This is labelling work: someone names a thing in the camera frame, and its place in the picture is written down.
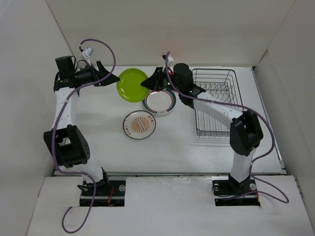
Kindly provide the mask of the white plate green red rim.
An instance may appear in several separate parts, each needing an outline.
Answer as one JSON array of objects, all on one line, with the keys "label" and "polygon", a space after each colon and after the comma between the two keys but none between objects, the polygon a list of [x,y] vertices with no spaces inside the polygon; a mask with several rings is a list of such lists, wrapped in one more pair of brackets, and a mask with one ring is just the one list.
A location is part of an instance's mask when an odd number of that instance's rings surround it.
[{"label": "white plate green red rim", "polygon": [[161,91],[151,91],[142,100],[142,105],[149,113],[163,116],[174,110],[177,98],[175,93],[165,88]]}]

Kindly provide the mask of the orange sunburst pattern plate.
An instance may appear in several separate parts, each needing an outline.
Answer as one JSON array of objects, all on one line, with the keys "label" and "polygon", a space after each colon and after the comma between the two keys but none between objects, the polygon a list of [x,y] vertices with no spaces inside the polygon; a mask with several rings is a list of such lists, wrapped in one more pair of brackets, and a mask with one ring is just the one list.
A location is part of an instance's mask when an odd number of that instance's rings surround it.
[{"label": "orange sunburst pattern plate", "polygon": [[129,113],[123,121],[124,133],[133,140],[144,140],[150,137],[156,130],[155,117],[143,110]]}]

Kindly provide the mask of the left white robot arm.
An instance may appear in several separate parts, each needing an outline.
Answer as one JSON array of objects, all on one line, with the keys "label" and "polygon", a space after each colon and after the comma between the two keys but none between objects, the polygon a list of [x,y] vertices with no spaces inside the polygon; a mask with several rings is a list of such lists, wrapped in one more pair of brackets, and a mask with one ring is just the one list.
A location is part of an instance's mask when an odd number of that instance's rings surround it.
[{"label": "left white robot arm", "polygon": [[110,190],[103,168],[88,162],[89,144],[76,125],[76,106],[80,90],[88,86],[104,87],[120,79],[104,68],[100,61],[96,66],[88,64],[77,69],[71,56],[57,58],[58,72],[53,91],[56,96],[56,113],[51,130],[44,132],[44,142],[52,155],[55,168],[64,175],[81,175],[99,195]]}]

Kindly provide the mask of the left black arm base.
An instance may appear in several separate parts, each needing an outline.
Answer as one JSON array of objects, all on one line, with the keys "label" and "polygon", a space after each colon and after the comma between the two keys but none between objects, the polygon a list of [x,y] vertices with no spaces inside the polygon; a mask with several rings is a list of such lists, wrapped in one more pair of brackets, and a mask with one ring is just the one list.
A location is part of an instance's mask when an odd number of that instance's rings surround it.
[{"label": "left black arm base", "polygon": [[[81,190],[79,204],[88,207],[91,204],[94,186],[83,180],[77,185]],[[94,207],[124,207],[126,193],[126,178],[120,176],[108,176],[104,173],[103,179],[96,183],[96,194],[93,202]]]}]

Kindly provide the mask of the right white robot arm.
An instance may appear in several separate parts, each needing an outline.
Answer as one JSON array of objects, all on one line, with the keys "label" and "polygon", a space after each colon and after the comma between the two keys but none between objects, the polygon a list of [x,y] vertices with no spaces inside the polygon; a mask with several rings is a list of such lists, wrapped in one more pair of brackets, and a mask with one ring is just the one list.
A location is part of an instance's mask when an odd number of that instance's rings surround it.
[{"label": "right white robot arm", "polygon": [[238,105],[215,99],[194,83],[193,73],[184,63],[176,64],[173,70],[157,67],[151,77],[141,82],[141,86],[154,91],[176,90],[182,103],[213,117],[229,129],[229,144],[234,158],[227,187],[234,194],[243,191],[250,182],[253,155],[263,138],[256,113],[241,111]]}]

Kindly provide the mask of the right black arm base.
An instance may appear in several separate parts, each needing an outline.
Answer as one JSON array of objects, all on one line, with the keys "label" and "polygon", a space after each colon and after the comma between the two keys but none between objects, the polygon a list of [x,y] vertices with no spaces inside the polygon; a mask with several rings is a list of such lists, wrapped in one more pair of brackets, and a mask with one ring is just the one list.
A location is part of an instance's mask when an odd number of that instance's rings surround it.
[{"label": "right black arm base", "polygon": [[211,190],[217,207],[260,206],[257,186],[252,177],[241,183],[231,176],[214,177]]}]

